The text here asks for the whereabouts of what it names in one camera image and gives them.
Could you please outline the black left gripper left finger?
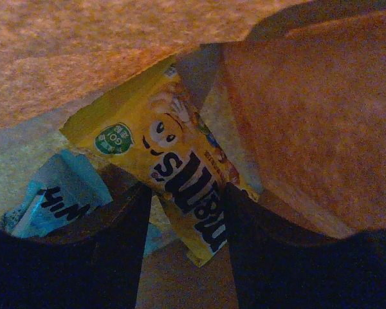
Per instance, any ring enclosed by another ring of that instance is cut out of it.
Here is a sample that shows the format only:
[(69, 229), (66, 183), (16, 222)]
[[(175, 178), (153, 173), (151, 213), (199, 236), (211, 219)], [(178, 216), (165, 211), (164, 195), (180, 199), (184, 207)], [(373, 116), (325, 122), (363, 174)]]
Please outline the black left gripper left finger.
[(0, 308), (134, 308), (152, 191), (137, 183), (94, 235), (56, 245), (0, 231)]

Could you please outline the yellow M&M's pack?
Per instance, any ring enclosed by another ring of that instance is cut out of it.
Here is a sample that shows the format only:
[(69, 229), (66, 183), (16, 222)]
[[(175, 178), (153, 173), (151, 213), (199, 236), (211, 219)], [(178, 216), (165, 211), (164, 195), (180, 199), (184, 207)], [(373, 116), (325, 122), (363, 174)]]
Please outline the yellow M&M's pack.
[(156, 191), (188, 257), (199, 267), (227, 241), (221, 203), (226, 184), (252, 200), (259, 197), (190, 106), (173, 57), (77, 111), (61, 132), (75, 147)]

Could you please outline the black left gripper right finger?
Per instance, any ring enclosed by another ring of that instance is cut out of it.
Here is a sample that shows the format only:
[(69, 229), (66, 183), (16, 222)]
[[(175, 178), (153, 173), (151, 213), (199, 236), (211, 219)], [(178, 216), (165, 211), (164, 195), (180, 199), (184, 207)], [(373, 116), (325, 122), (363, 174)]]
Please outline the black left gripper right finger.
[(330, 240), (223, 193), (241, 308), (386, 308), (386, 230)]

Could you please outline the red brown paper bag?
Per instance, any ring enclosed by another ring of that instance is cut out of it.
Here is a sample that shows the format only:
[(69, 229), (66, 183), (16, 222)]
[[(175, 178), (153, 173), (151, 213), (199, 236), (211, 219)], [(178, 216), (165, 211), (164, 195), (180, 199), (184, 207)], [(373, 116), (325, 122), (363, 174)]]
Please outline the red brown paper bag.
[(0, 1), (0, 131), (38, 116), (48, 148), (0, 149), (1, 232), (61, 150), (111, 164), (62, 127), (169, 57), (256, 204), (333, 241), (386, 230), (386, 1)]

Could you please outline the light blue snack packet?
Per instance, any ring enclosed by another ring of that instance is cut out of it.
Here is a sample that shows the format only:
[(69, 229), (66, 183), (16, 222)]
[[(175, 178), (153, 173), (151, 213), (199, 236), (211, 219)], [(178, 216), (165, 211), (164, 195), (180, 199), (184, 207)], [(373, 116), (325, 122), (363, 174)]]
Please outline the light blue snack packet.
[(64, 149), (33, 174), (23, 203), (3, 215), (3, 227), (18, 239), (72, 245), (120, 221), (128, 227), (136, 199), (151, 196), (123, 169)]

